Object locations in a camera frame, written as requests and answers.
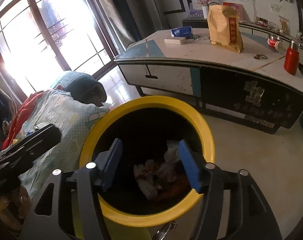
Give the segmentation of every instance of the white vase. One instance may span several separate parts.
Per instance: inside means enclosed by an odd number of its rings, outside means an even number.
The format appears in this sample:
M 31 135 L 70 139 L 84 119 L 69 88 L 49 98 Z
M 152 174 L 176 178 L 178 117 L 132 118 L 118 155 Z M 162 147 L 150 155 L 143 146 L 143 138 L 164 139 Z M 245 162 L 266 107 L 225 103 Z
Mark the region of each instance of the white vase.
M 204 14 L 204 18 L 207 19 L 208 17 L 208 11 L 210 10 L 209 6 L 203 6 L 203 14 Z

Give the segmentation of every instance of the red bottle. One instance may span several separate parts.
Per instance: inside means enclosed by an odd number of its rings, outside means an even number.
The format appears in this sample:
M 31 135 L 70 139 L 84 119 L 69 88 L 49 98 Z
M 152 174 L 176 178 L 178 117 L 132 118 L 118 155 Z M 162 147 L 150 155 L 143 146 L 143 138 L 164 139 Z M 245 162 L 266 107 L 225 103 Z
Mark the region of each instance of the red bottle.
M 291 40 L 290 46 L 287 49 L 284 68 L 289 74 L 295 76 L 299 63 L 299 47 L 297 41 Z

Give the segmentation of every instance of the snack bag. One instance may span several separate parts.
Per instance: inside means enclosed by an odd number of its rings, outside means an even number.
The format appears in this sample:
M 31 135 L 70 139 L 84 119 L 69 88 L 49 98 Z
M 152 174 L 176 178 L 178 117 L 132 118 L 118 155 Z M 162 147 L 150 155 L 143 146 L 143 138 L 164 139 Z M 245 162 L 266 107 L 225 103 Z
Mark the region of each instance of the snack bag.
M 208 13 L 211 44 L 240 53 L 243 40 L 239 32 L 237 11 L 225 5 L 211 5 Z

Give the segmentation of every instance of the red cloth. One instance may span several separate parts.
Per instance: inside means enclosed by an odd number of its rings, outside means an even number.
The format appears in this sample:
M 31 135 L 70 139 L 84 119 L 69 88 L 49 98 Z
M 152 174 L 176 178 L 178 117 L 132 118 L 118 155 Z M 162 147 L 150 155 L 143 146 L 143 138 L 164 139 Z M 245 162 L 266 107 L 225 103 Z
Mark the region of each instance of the red cloth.
M 34 110 L 36 103 L 43 96 L 46 91 L 40 91 L 35 94 L 31 94 L 21 105 L 20 109 L 17 111 L 13 122 L 11 123 L 10 130 L 6 140 L 3 143 L 2 150 L 5 150 L 13 142 L 13 139 L 21 130 L 23 123 L 28 119 Z

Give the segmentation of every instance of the yellow trash can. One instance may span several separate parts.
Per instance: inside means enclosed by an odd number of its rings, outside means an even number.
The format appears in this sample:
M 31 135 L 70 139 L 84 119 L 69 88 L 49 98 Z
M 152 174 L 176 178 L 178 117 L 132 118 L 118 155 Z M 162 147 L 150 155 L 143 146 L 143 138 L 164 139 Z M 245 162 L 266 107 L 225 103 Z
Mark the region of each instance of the yellow trash can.
M 210 129 L 192 106 L 175 98 L 147 96 L 116 107 L 91 130 L 79 167 L 92 161 L 93 155 L 108 150 L 115 138 L 123 142 L 123 155 L 112 187 L 99 196 L 105 217 L 130 227 L 161 225 L 183 215 L 202 197 L 189 189 L 154 203 L 138 192 L 133 176 L 133 165 L 163 155 L 167 140 L 186 139 L 193 151 L 201 153 L 207 162 L 215 162 Z

